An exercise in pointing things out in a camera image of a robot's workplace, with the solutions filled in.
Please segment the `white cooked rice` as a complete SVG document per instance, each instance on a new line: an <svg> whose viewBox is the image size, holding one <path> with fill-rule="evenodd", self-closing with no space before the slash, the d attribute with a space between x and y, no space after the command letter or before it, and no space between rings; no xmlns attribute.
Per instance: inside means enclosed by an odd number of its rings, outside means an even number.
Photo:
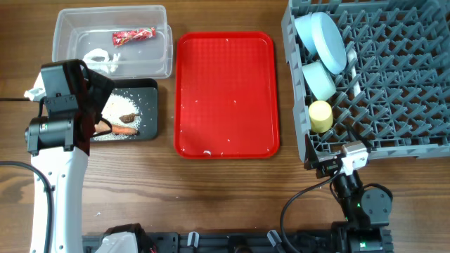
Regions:
<svg viewBox="0 0 450 253"><path fill-rule="evenodd" d="M119 117L122 115L128 115L131 113L139 114L139 116L135 119L134 122L129 124L124 124L119 120ZM131 127L139 130L139 127L141 125L142 116L139 111L138 105L130 98L127 98L125 96L121 95L111 95L108 99L108 102L106 103L103 111L102 116L105 120L107 120L111 125L120 125L123 127ZM118 135L118 134L105 134L102 136L94 137L94 141L122 141L130 139L131 137L137 137L137 135Z"/></svg>

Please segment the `light blue plate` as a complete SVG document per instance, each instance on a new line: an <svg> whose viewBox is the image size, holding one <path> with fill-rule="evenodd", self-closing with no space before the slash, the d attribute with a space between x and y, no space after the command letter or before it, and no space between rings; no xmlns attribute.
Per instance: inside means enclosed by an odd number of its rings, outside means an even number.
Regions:
<svg viewBox="0 0 450 253"><path fill-rule="evenodd" d="M313 13L311 32L323 64L332 74L340 74L347 65L347 54L342 35L333 19L323 12Z"/></svg>

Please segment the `red snack wrapper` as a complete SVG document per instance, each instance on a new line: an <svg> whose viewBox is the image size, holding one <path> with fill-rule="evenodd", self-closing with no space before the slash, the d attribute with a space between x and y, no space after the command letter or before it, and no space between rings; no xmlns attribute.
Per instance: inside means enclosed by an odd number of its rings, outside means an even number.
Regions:
<svg viewBox="0 0 450 253"><path fill-rule="evenodd" d="M130 41L143 41L156 35L154 27L148 27L139 30L128 30L115 32L112 34L112 44L114 47L120 47Z"/></svg>

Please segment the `white tissue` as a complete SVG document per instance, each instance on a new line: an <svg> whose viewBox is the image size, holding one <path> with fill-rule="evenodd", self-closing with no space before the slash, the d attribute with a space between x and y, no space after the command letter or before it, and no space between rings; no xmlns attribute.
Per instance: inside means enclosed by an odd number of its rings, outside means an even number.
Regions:
<svg viewBox="0 0 450 253"><path fill-rule="evenodd" d="M88 52L82 60L91 70L102 72L104 74L112 74L118 68L118 61L120 57L120 53L115 53L112 57L110 57L110 54L107 51L101 48L96 48Z"/></svg>

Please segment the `white plastic spoon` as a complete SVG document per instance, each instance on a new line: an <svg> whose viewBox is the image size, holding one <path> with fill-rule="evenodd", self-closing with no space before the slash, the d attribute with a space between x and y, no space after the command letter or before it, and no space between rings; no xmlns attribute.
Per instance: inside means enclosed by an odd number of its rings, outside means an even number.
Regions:
<svg viewBox="0 0 450 253"><path fill-rule="evenodd" d="M357 64L357 54L356 51L351 48L347 52L347 63L349 64L351 76L352 76L352 90L354 96L358 96L361 93L361 87L359 81L356 79L356 64Z"/></svg>

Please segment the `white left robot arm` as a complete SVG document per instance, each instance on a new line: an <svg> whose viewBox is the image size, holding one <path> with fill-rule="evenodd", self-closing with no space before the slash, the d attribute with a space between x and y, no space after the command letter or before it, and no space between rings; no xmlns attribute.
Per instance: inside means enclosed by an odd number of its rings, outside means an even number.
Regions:
<svg viewBox="0 0 450 253"><path fill-rule="evenodd" d="M31 252L82 251L82 186L95 125L114 81L90 70L82 60L41 67L46 115L25 131L34 175Z"/></svg>

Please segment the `orange carrot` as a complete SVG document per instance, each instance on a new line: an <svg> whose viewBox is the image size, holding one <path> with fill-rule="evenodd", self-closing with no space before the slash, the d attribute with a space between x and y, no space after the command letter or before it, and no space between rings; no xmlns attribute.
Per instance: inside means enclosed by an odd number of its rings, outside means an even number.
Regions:
<svg viewBox="0 0 450 253"><path fill-rule="evenodd" d="M112 134L126 135L126 136L137 135L139 133L139 131L135 128L115 124L109 126L105 122L99 122L98 124L96 124L95 131L96 133L108 132Z"/></svg>

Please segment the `yellow plastic cup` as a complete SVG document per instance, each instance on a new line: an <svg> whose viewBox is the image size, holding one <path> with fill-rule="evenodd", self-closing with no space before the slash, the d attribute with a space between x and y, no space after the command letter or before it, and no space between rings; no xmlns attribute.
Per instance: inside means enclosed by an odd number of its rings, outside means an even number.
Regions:
<svg viewBox="0 0 450 253"><path fill-rule="evenodd" d="M322 134L331 129L333 125L333 111L329 103L323 100L313 102L309 106L311 130Z"/></svg>

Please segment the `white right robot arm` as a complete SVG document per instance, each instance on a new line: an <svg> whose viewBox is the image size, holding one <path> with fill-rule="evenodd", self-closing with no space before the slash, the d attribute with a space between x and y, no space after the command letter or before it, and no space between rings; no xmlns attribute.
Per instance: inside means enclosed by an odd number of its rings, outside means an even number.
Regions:
<svg viewBox="0 0 450 253"><path fill-rule="evenodd" d="M295 236L301 252L389 253L394 251L390 223L392 192L377 183L364 185L358 170L368 163L374 147L350 126L350 142L341 153L320 158L312 141L305 136L305 166L316 177L330 177L328 185L341 206L344 221L336 221L329 230L303 231Z"/></svg>

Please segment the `light green bowl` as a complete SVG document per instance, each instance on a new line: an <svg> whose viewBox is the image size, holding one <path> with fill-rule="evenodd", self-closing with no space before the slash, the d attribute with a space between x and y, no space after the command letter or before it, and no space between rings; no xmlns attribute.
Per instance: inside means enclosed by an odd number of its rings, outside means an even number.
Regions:
<svg viewBox="0 0 450 253"><path fill-rule="evenodd" d="M317 100L328 100L335 94L335 83L321 61L304 65L302 70L307 85Z"/></svg>

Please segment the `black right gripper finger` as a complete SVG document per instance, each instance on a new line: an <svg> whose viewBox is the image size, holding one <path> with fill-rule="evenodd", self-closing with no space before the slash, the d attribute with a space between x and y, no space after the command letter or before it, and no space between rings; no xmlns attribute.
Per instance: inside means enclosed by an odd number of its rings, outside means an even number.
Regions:
<svg viewBox="0 0 450 253"><path fill-rule="evenodd" d="M317 169L319 166L319 159L312 142L309 138L309 134L305 134L305 155L304 155L304 168L306 170Z"/></svg>
<svg viewBox="0 0 450 253"><path fill-rule="evenodd" d="M361 141L366 147L367 151L372 151L373 146L371 143L364 137L362 137L356 130L350 125L346 125L347 134L349 135L349 139L351 142L353 141Z"/></svg>

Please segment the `light blue bowl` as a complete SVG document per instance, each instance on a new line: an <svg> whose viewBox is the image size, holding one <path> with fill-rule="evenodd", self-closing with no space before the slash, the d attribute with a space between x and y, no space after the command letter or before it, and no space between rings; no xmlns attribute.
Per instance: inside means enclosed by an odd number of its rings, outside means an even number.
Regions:
<svg viewBox="0 0 450 253"><path fill-rule="evenodd" d="M304 47L314 56L317 54L317 50L312 36L311 16L312 14L309 13L295 18L295 28Z"/></svg>

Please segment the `brown food scrap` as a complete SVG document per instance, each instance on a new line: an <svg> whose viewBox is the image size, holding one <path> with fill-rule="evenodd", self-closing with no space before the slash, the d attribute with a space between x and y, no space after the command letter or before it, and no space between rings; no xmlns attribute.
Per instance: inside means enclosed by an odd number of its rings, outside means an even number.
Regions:
<svg viewBox="0 0 450 253"><path fill-rule="evenodd" d="M135 121L135 119L139 116L139 114L131 113L128 115L122 115L119 117L119 120L124 124L129 124Z"/></svg>

